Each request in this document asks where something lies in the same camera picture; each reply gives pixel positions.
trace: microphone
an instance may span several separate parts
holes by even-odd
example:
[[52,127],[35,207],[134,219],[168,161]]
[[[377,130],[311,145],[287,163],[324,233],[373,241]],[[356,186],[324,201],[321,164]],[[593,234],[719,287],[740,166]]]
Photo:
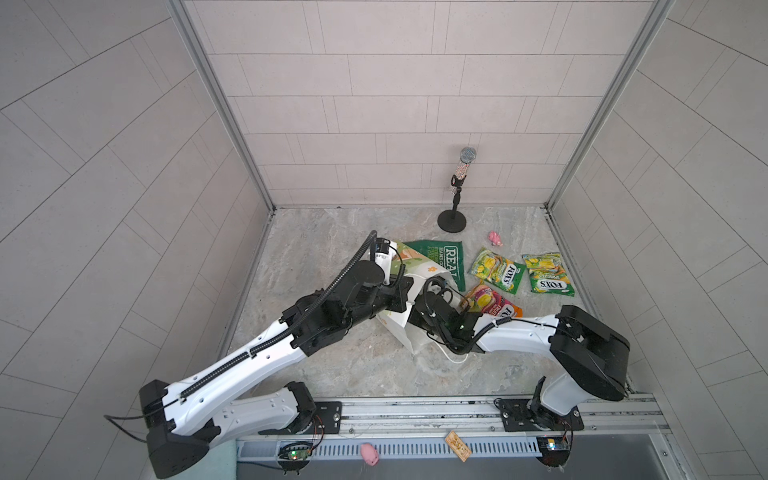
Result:
[[445,210],[437,217],[437,224],[440,228],[449,233],[458,233],[467,226],[467,219],[461,212],[457,211],[458,203],[462,200],[462,185],[467,177],[469,165],[478,156],[477,150],[472,147],[462,148],[458,156],[458,166],[456,173],[451,177],[451,192],[453,192],[453,208]]

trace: black stand pole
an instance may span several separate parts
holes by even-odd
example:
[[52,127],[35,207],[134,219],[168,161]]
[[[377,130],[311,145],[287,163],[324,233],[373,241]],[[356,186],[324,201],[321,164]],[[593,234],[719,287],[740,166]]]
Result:
[[437,217],[438,227],[449,233],[458,233],[467,226],[467,218],[462,212],[456,210],[458,202],[462,201],[463,184],[464,178],[459,180],[455,175],[451,178],[451,186],[456,187],[456,193],[453,195],[453,208],[442,212]]

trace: orange rectangular token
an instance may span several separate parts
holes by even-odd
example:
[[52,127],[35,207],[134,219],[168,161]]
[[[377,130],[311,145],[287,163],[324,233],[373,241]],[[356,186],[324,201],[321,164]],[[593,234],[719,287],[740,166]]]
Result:
[[451,450],[453,450],[462,462],[466,462],[467,458],[472,454],[472,450],[470,450],[467,444],[456,435],[456,432],[451,431],[448,436],[445,437],[445,442],[448,443],[448,446],[451,447]]

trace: candy bag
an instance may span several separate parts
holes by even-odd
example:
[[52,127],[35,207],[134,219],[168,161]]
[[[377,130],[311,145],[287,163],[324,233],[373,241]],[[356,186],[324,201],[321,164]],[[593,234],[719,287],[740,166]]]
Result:
[[480,250],[472,264],[472,274],[487,280],[498,288],[515,295],[523,277],[525,266],[497,255],[487,248]]
[[556,293],[574,296],[574,287],[565,274],[560,253],[523,255],[531,276],[531,290],[535,293]]
[[459,292],[466,289],[464,283],[464,250],[461,242],[416,240],[406,242],[406,245],[449,271]]
[[495,292],[482,280],[462,299],[459,308],[469,308],[470,312],[487,313],[493,316],[523,316],[523,310],[519,306],[504,298],[499,292]]

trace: round black base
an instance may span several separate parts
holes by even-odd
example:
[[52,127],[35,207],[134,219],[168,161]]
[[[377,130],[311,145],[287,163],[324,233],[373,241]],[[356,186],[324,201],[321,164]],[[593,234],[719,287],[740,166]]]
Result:
[[438,227],[446,232],[458,233],[464,230],[464,227],[467,226],[467,218],[462,212],[456,212],[456,215],[454,216],[453,210],[446,210],[438,215],[437,224]]

